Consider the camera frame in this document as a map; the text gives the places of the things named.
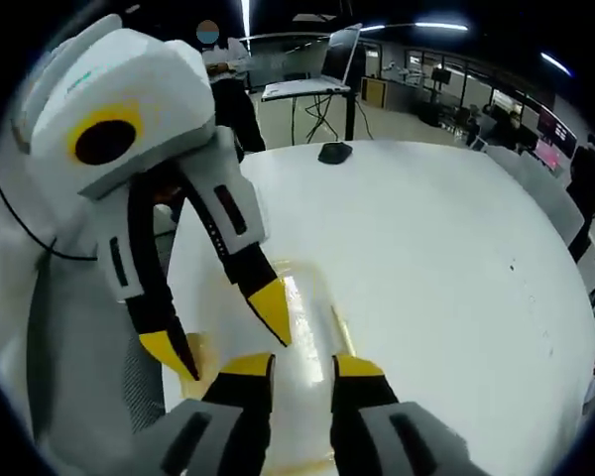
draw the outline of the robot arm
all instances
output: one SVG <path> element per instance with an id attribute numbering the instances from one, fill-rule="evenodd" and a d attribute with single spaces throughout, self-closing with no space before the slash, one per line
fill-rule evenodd
<path id="1" fill-rule="evenodd" d="M 62 200 L 60 189 L 89 200 L 112 293 L 127 304 L 146 349 L 183 377 L 199 375 L 153 238 L 153 197 L 163 183 L 181 187 L 230 281 L 289 345 L 284 285 L 260 249 L 262 218 L 231 131 L 214 125 L 200 53 L 181 41 L 94 28 L 105 21 L 60 52 L 83 50 L 53 87 L 50 80 L 44 88 L 35 84 L 32 94 L 44 94 L 27 98 L 44 103 L 31 126 L 32 176 L 46 191 L 58 191 L 55 201 Z"/>

